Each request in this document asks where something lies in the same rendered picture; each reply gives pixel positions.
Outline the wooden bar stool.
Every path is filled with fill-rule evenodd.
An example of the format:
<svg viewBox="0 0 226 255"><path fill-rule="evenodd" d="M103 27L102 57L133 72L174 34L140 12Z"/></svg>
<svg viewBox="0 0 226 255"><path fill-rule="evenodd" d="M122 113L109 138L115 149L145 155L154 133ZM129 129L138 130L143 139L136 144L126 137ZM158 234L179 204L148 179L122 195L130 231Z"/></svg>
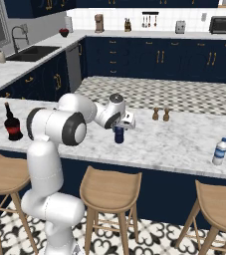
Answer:
<svg viewBox="0 0 226 255"><path fill-rule="evenodd" d="M86 255L90 253L93 232L99 229L119 232L123 255L128 255L127 228L134 230L138 241L136 202L140 192L142 173L122 173L88 166L80 186L80 197L87 207L85 237ZM99 225L99 213L116 214L118 229Z"/></svg>
<svg viewBox="0 0 226 255"><path fill-rule="evenodd" d="M198 243L199 255L206 255L209 249L226 255L226 186L204 184L195 181L196 200L175 243L179 247L182 239L188 237L187 231L194 225L194 238ZM206 238L198 235L196 216L201 212L211 228Z"/></svg>
<svg viewBox="0 0 226 255"><path fill-rule="evenodd" d="M21 208L19 191L30 182L27 160L0 154L0 211L17 213L26 230L35 254L37 246L27 223L27 215ZM0 255L3 255L0 240Z"/></svg>

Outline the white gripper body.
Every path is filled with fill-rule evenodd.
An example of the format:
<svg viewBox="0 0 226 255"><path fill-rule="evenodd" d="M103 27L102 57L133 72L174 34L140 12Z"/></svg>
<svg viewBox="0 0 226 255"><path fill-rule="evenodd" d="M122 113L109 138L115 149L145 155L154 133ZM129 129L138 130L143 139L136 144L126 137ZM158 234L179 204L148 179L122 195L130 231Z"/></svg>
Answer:
<svg viewBox="0 0 226 255"><path fill-rule="evenodd" d="M119 121L118 126L124 129L134 129L135 128L134 114L126 112L125 116Z"/></svg>

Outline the brown coffee machine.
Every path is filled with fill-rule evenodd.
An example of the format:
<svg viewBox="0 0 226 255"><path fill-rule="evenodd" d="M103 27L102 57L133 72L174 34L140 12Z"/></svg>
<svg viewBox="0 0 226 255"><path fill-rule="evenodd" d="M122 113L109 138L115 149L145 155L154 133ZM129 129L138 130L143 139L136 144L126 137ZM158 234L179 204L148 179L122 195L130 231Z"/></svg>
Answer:
<svg viewBox="0 0 226 255"><path fill-rule="evenodd" d="M96 21L96 33L102 33L104 29L104 15L103 14L96 14L95 15L95 21Z"/></svg>

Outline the dark glass bottle red label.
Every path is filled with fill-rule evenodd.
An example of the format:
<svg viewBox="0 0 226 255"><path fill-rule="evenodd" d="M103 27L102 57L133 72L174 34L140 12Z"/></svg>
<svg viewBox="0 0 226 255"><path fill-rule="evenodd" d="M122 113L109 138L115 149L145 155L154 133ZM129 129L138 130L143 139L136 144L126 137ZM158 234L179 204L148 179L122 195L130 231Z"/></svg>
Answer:
<svg viewBox="0 0 226 255"><path fill-rule="evenodd" d="M4 126L9 134L8 138L13 141L19 140L23 137L20 130L20 121L13 116L8 103L5 104L5 108L7 119Z"/></svg>

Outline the black rail with hanging utensils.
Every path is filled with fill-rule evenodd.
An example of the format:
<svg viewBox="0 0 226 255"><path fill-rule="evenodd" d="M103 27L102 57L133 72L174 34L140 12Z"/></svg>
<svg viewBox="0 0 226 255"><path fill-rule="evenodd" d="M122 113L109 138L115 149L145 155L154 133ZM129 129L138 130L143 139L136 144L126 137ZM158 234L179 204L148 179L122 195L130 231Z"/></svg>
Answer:
<svg viewBox="0 0 226 255"><path fill-rule="evenodd" d="M157 17L158 17L157 11L155 11L155 12L144 11L142 13L141 27L142 28L156 27L157 26Z"/></svg>

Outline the black kitchen sink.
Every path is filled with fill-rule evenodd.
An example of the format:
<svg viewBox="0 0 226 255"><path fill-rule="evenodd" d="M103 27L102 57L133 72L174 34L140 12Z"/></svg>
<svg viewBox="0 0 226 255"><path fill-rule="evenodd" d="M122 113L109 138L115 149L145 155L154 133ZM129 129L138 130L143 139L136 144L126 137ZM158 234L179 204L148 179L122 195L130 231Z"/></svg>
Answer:
<svg viewBox="0 0 226 255"><path fill-rule="evenodd" d="M7 61L19 61L19 62L36 62L52 52L58 50L58 47L52 46L32 46L17 54L6 58Z"/></svg>

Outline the navy wall cupboard run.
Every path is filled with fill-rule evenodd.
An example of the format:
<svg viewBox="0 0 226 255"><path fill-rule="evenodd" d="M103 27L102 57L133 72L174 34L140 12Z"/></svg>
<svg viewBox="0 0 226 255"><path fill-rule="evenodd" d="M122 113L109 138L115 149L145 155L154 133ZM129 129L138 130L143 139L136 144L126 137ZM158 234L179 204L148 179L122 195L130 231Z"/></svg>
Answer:
<svg viewBox="0 0 226 255"><path fill-rule="evenodd" d="M219 0L4 0L9 18L38 18L75 8L217 8Z"/></svg>

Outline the navy sink cupboard run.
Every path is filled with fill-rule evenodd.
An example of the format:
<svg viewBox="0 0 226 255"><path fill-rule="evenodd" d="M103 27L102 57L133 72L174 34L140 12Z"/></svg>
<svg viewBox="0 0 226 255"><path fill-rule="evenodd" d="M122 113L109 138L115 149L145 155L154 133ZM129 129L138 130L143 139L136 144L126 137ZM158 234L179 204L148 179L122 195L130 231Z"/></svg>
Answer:
<svg viewBox="0 0 226 255"><path fill-rule="evenodd" d="M70 91L66 53L62 52L4 89L0 98L57 102Z"/></svg>

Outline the white paper towel roll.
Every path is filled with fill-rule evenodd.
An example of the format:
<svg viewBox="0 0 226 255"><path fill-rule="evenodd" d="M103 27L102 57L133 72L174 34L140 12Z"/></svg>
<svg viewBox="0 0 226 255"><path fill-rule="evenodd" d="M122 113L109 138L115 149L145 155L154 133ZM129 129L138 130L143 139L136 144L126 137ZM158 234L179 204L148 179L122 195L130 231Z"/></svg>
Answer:
<svg viewBox="0 0 226 255"><path fill-rule="evenodd" d="M73 21L72 21L72 17L70 16L66 16L65 17L65 23L66 23L66 29L69 30L69 33L73 33Z"/></svg>

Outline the silver toaster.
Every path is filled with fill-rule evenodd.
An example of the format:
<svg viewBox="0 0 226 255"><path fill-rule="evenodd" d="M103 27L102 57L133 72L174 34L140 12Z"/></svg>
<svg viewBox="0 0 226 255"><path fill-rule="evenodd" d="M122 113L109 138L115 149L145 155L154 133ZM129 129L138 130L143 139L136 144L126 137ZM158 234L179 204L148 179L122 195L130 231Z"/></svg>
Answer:
<svg viewBox="0 0 226 255"><path fill-rule="evenodd" d="M175 24L175 33L176 34L184 34L185 33L186 22L185 21L177 21Z"/></svg>

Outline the steel sink tap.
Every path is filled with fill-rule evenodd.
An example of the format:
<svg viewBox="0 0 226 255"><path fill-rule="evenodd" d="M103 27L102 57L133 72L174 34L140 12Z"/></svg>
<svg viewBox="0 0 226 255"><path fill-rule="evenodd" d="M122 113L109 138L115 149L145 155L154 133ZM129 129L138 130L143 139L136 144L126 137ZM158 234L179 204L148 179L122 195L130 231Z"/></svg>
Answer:
<svg viewBox="0 0 226 255"><path fill-rule="evenodd" d="M21 30L21 33L23 35L22 37L14 35L14 31L16 29L20 29ZM12 28L12 31L11 31L11 37L12 37L12 41L13 41L14 52L15 52L15 54L18 54L18 51L20 50L20 48L17 46L17 43L16 43L17 40L25 40L27 45L29 45L27 24L22 24L22 25L19 25L19 26L14 26Z"/></svg>

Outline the navy base cupboard run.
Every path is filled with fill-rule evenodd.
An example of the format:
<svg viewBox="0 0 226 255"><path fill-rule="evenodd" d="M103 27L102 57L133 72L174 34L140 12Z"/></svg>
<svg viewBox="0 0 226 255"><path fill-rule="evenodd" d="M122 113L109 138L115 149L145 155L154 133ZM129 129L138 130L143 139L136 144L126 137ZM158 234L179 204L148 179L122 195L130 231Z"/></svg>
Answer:
<svg viewBox="0 0 226 255"><path fill-rule="evenodd" d="M82 75L226 84L226 40L87 37Z"/></svg>

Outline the black toaster oven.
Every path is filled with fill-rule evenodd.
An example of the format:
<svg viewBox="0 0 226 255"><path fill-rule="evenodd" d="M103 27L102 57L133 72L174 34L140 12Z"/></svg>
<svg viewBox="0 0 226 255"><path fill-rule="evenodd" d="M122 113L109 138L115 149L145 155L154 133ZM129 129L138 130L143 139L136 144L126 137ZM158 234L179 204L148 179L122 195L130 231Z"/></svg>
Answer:
<svg viewBox="0 0 226 255"><path fill-rule="evenodd" d="M226 16L212 16L209 32L211 34L226 34Z"/></svg>

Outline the clear plastic bottle blue label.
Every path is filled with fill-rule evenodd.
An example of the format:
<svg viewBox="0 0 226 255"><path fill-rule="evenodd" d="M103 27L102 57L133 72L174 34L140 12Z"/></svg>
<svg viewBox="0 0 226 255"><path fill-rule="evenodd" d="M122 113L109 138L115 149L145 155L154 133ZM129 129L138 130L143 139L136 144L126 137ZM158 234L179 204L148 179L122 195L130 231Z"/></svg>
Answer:
<svg viewBox="0 0 226 255"><path fill-rule="evenodd" d="M226 153L226 137L222 137L221 140L216 144L212 162L215 165L221 165L225 153Z"/></svg>

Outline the steel dishwasher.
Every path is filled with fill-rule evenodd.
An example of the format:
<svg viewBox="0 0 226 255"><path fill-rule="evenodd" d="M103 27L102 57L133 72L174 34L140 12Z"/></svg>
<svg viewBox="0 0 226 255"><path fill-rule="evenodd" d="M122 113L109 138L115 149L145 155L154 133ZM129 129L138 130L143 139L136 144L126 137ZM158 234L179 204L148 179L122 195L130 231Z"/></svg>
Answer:
<svg viewBox="0 0 226 255"><path fill-rule="evenodd" d="M82 83L81 65L78 45L66 50L70 91L74 93Z"/></svg>

